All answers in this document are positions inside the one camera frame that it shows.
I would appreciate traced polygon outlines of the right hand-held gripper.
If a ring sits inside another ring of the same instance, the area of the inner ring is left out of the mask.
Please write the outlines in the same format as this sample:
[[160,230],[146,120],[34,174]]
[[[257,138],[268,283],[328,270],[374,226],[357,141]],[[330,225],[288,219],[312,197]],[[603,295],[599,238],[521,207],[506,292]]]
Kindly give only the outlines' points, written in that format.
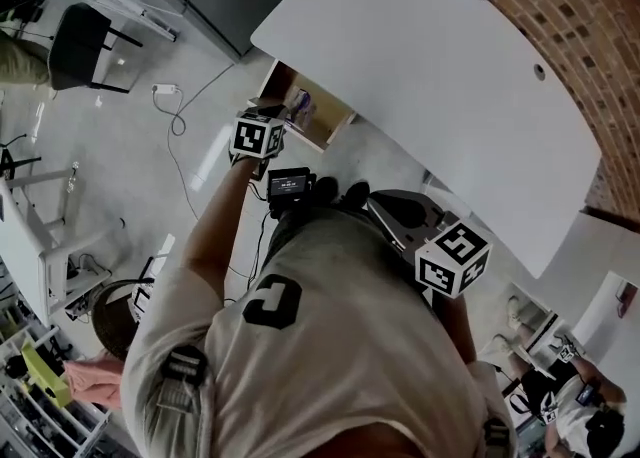
[[428,196],[379,190],[369,195],[367,210],[418,284],[457,298],[484,274],[490,241]]

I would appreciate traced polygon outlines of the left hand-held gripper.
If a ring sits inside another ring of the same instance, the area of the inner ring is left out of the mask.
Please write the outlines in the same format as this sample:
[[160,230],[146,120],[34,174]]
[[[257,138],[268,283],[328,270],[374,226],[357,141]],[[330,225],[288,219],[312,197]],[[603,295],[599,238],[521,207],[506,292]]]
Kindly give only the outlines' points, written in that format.
[[232,158],[270,159],[283,147],[288,108],[282,104],[253,106],[239,112],[229,142]]

